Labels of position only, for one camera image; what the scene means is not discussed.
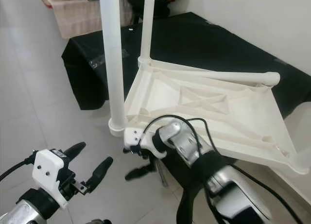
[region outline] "black cable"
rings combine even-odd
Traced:
[[[33,153],[28,157],[25,158],[24,161],[12,166],[10,169],[8,169],[6,172],[4,172],[2,175],[0,175],[0,182],[7,177],[9,174],[11,174],[13,171],[17,170],[18,168],[28,165],[28,164],[33,164],[35,162],[35,155],[38,151],[35,150]]]
[[[193,118],[193,119],[188,119],[188,121],[202,121],[205,125],[206,128],[206,132],[209,138],[209,141],[213,147],[213,149],[219,154],[219,151],[217,150],[212,137],[210,135],[208,126],[207,126],[207,122],[205,119],[203,118]],[[245,172],[244,170],[242,170],[241,168],[239,168],[238,166],[234,165],[234,164],[230,164],[234,169],[236,169],[237,171],[239,171],[240,173],[242,173],[243,175],[245,175],[247,178],[251,179],[252,181],[254,181],[255,183],[257,183],[258,185],[260,185],[261,187],[263,187],[264,189],[266,189],[268,192],[270,192],[273,196],[275,196],[287,209],[287,211],[291,214],[291,216],[294,218],[294,220],[298,223],[298,224],[303,224],[303,222],[300,220],[300,218],[297,216],[297,214],[294,212],[294,210],[289,206],[289,204],[276,192],[274,191],[272,188],[268,187],[267,185],[265,185],[264,183],[260,182],[258,179],[254,178],[253,176],[251,176],[250,174],[248,174],[247,172]]]
[[[187,120],[188,121],[202,121],[204,123],[205,129],[206,129],[206,133],[207,133],[207,136],[209,138],[210,144],[212,145],[214,151],[217,152],[219,155],[221,155],[220,152],[218,151],[218,149],[216,148],[214,142],[213,142],[213,139],[212,139],[212,137],[210,135],[210,132],[209,132],[206,120],[203,119],[203,118],[192,118],[192,119],[187,119]]]
[[[24,166],[26,164],[25,161],[22,161],[14,166],[12,166],[10,169],[8,169],[5,173],[3,173],[2,175],[0,175],[0,182],[7,177],[10,173],[12,173],[13,171],[17,170],[18,168]]]

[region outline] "white tile floor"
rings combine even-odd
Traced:
[[[146,162],[121,152],[122,139],[112,137],[108,130],[107,103],[95,111],[79,109],[61,60],[66,43],[53,12],[40,0],[0,0],[0,172],[32,149],[66,149],[85,141],[86,149],[70,165],[78,178],[87,179],[108,155],[115,161],[92,194],[74,197],[50,224],[84,224],[95,218],[109,218],[114,224],[175,223],[182,189],[168,172],[168,189],[156,173],[125,182],[130,169]],[[311,215],[263,167],[240,164],[284,196],[305,223],[311,223]],[[0,213],[9,211],[34,186],[31,169],[26,166],[1,183]],[[294,223],[275,199],[255,188],[271,203],[277,223]],[[215,223],[202,192],[193,213],[196,224]]]

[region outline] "floor tile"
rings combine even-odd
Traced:
[[[46,148],[38,119],[34,113],[2,123],[0,128],[0,172],[30,156],[33,150]],[[32,165],[25,165],[1,182],[7,190],[25,182],[32,176]]]
[[[67,40],[60,37],[58,29],[12,27],[10,33],[23,71],[65,71],[61,55]]]
[[[35,109],[74,99],[65,70],[35,70],[24,74]]]
[[[21,72],[17,60],[15,46],[12,41],[10,30],[0,26],[0,76],[12,76]]]
[[[94,168],[93,164],[97,164],[93,161],[100,161],[103,156],[105,153],[95,150],[93,156],[85,157],[83,165],[72,166],[76,168],[77,173],[82,170],[91,171]],[[125,181],[124,176],[130,170],[144,164],[145,161],[137,155],[120,155],[115,158],[106,178],[92,194],[86,197],[77,195],[73,198],[69,211],[74,223],[83,224],[94,218],[109,218],[112,223],[132,224],[155,207],[170,200],[172,193],[163,188],[155,173],[131,182]]]
[[[67,148],[84,141],[81,127],[87,122],[87,117],[76,100],[66,100],[36,112],[49,148]]]
[[[0,27],[7,27],[8,25],[9,24],[6,18],[6,14],[4,12],[2,5],[0,4]]]
[[[0,121],[34,111],[22,74],[0,77]]]
[[[67,208],[65,210],[58,209],[47,222],[47,224],[73,224]]]
[[[172,194],[172,198],[165,203],[155,207],[136,224],[173,224],[176,223],[178,201]]]

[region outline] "black tablecloth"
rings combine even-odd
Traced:
[[[142,24],[121,28],[124,93],[138,70]],[[102,32],[71,38],[62,55],[81,109],[100,108],[108,99]],[[283,117],[311,101],[311,77],[230,33],[185,13],[154,21],[151,57],[214,71],[267,72],[281,75],[272,91]]]

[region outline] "white wall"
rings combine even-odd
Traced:
[[[178,0],[171,8],[192,11],[311,75],[311,0]],[[285,122],[297,151],[311,147],[311,103]],[[280,176],[311,204],[311,173]]]

